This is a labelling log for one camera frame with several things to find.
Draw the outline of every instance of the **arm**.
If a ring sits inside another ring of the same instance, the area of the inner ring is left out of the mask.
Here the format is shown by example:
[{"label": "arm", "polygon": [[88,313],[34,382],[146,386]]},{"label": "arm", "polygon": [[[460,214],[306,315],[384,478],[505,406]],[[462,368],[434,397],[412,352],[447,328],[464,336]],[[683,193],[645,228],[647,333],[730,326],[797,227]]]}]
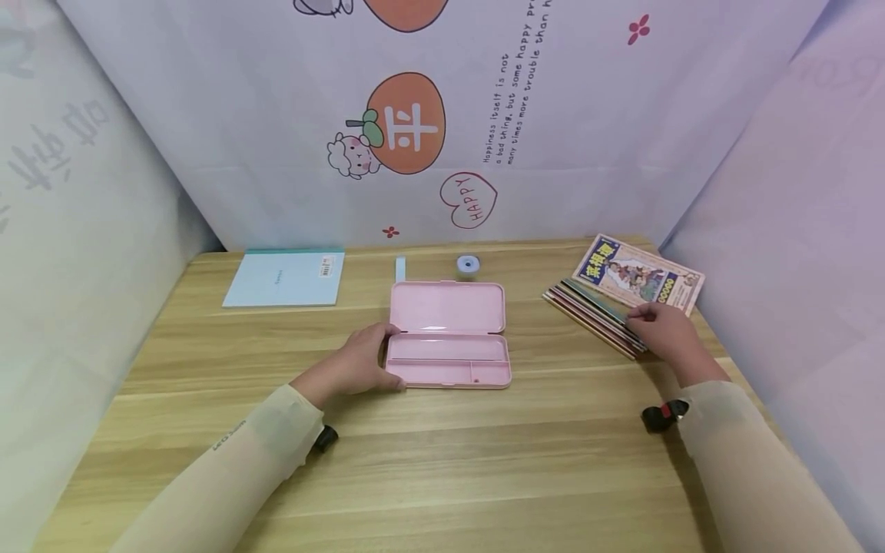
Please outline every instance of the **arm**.
[{"label": "arm", "polygon": [[673,369],[689,402],[679,424],[727,551],[862,552],[801,462],[704,349],[681,311],[646,304],[630,327]]},{"label": "arm", "polygon": [[404,388],[377,361],[382,340],[396,332],[383,324],[356,332],[334,355],[274,391],[173,480],[111,552],[233,550],[270,494],[304,464],[330,397]]}]

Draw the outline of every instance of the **red flower illustration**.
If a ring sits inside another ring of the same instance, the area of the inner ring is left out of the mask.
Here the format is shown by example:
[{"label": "red flower illustration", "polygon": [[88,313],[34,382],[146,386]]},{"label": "red flower illustration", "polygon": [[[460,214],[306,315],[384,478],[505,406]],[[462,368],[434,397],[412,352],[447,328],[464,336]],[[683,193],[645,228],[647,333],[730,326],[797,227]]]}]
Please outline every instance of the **red flower illustration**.
[{"label": "red flower illustration", "polygon": [[636,40],[639,39],[640,36],[645,36],[651,31],[651,27],[647,26],[646,23],[649,22],[649,14],[646,13],[643,15],[641,19],[639,19],[636,23],[631,23],[630,32],[633,33],[630,35],[630,40],[627,41],[627,45],[633,44]]}]

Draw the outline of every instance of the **white backdrop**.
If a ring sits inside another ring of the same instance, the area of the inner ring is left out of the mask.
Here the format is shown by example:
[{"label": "white backdrop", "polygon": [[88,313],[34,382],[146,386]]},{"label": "white backdrop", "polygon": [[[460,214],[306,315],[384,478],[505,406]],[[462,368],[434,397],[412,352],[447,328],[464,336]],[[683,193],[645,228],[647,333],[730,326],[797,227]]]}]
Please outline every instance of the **white backdrop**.
[{"label": "white backdrop", "polygon": [[834,0],[665,253],[868,551],[885,551],[885,2]]},{"label": "white backdrop", "polygon": [[0,550],[30,550],[211,231],[58,7],[0,0]]},{"label": "white backdrop", "polygon": [[826,0],[60,3],[240,250],[663,240]]}]

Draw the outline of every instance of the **person's left hand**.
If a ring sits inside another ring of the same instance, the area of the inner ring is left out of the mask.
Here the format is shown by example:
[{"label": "person's left hand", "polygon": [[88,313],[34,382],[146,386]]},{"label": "person's left hand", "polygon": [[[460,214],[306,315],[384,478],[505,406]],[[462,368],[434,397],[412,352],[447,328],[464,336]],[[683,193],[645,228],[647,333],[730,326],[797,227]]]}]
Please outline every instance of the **person's left hand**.
[{"label": "person's left hand", "polygon": [[374,389],[404,390],[403,379],[378,365],[381,344],[393,334],[399,334],[399,329],[386,323],[358,330],[339,350],[298,375],[290,385],[318,409],[332,396]]}]

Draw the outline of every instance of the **light blue strip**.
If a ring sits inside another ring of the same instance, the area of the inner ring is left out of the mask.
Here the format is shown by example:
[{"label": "light blue strip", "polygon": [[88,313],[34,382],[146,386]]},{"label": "light blue strip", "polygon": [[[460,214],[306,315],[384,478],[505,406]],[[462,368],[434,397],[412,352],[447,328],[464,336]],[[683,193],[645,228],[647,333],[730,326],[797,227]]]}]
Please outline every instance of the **light blue strip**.
[{"label": "light blue strip", "polygon": [[396,258],[396,281],[403,280],[405,280],[405,257],[400,256]]},{"label": "light blue strip", "polygon": [[295,250],[246,250],[249,255],[265,253],[344,253],[344,248],[304,248]]}]

